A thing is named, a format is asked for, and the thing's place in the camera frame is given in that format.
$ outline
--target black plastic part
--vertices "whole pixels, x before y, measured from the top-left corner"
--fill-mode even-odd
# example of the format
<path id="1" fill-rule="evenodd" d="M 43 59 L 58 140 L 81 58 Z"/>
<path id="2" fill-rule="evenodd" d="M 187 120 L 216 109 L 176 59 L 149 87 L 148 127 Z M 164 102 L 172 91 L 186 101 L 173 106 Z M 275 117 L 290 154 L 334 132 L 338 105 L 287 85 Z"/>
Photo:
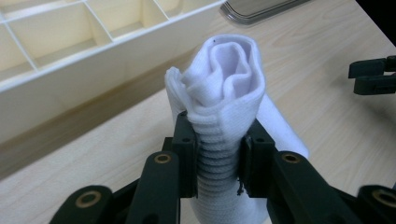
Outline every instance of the black plastic part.
<path id="1" fill-rule="evenodd" d="M 340 189 L 332 188 L 343 202 L 355 213 L 358 214 L 358 207 L 356 206 L 356 197 L 341 191 Z"/>
<path id="2" fill-rule="evenodd" d="M 198 196 L 197 160 L 199 140 L 187 120 L 187 112 L 177 116 L 173 138 L 165 138 L 163 150 L 171 150 L 179 157 L 180 162 L 180 197 Z"/>
<path id="3" fill-rule="evenodd" d="M 170 151 L 147 158 L 125 223 L 179 223 L 178 166 L 177 154 Z"/>
<path id="4" fill-rule="evenodd" d="M 272 168 L 281 195 L 270 194 L 268 201 L 283 197 L 294 223 L 361 223 L 314 167 L 303 156 L 277 152 Z"/>
<path id="5" fill-rule="evenodd" d="M 271 183 L 275 142 L 255 119 L 240 147 L 239 180 L 250 198 L 265 198 Z"/>
<path id="6" fill-rule="evenodd" d="M 282 193 L 276 185 L 272 185 L 268 192 L 267 210 L 273 224 L 294 224 L 293 213 L 290 211 Z"/>
<path id="7" fill-rule="evenodd" d="M 396 55 L 388 56 L 385 71 L 396 72 Z"/>
<path id="8" fill-rule="evenodd" d="M 353 92 L 358 95 L 392 94 L 396 92 L 396 56 L 354 62 L 349 66 L 349 78 L 356 78 Z"/>
<path id="9" fill-rule="evenodd" d="M 386 64 L 386 59 L 354 62 L 349 66 L 348 78 L 382 76 L 384 75 Z"/>
<path id="10" fill-rule="evenodd" d="M 364 223 L 396 223 L 396 190 L 383 186 L 364 186 L 357 204 Z"/>
<path id="11" fill-rule="evenodd" d="M 113 194 L 103 186 L 88 186 L 70 195 L 50 224 L 105 224 L 113 218 Z"/>
<path id="12" fill-rule="evenodd" d="M 113 224 L 125 223 L 138 183 L 139 179 L 113 193 L 114 200 L 111 207 L 114 214 Z"/>
<path id="13" fill-rule="evenodd" d="M 359 77 L 353 89 L 358 95 L 392 94 L 396 92 L 396 76 Z"/>

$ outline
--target fabric fold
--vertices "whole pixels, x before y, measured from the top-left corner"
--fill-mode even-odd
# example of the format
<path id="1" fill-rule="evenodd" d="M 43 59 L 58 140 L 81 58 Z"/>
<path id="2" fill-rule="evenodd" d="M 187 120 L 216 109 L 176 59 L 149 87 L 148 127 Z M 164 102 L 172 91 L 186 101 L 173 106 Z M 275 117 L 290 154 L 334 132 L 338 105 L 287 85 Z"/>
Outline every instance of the fabric fold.
<path id="1" fill-rule="evenodd" d="M 266 200 L 236 193 L 242 137 L 257 117 L 278 149 L 306 157 L 308 151 L 265 95 L 256 42 L 243 35 L 213 36 L 206 40 L 183 75 L 175 67 L 167 71 L 165 85 L 174 121 L 178 113 L 187 110 L 202 144 L 198 158 L 199 196 L 191 199 L 199 221 L 263 223 L 268 216 Z"/>

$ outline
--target table surface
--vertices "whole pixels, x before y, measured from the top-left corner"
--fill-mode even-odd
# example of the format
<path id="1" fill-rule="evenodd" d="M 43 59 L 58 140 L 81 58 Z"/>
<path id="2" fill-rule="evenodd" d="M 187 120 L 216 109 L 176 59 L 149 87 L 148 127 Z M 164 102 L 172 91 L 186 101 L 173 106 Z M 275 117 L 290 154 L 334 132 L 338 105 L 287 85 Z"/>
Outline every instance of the table surface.
<path id="1" fill-rule="evenodd" d="M 258 42 L 268 94 L 330 185 L 352 195 L 362 185 L 393 186 L 396 97 L 356 95 L 347 73 L 396 48 L 355 1 L 313 0 L 251 27 L 218 14 L 205 37 L 232 33 Z M 173 135 L 165 69 L 185 69 L 195 52 L 0 146 L 0 223 L 48 223 L 77 189 L 117 190 L 137 179 Z M 181 223 L 197 223 L 187 200 Z"/>

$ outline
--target white plastic organizer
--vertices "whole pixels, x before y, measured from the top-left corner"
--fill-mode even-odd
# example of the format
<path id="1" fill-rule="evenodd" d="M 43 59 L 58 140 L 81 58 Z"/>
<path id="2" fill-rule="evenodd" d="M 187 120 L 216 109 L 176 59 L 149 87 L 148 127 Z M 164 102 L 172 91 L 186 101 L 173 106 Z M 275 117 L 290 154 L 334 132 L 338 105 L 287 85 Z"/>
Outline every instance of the white plastic organizer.
<path id="1" fill-rule="evenodd" d="M 223 2 L 0 1 L 0 144 L 192 50 Z"/>

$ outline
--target metal tray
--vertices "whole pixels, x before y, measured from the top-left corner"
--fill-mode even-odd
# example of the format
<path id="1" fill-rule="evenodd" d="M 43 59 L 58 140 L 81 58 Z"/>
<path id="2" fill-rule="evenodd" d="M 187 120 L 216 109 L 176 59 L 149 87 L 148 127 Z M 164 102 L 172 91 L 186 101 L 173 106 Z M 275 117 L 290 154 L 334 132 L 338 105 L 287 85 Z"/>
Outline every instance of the metal tray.
<path id="1" fill-rule="evenodd" d="M 242 25 L 251 25 L 308 1 L 229 0 L 221 6 L 221 11 L 231 21 Z"/>

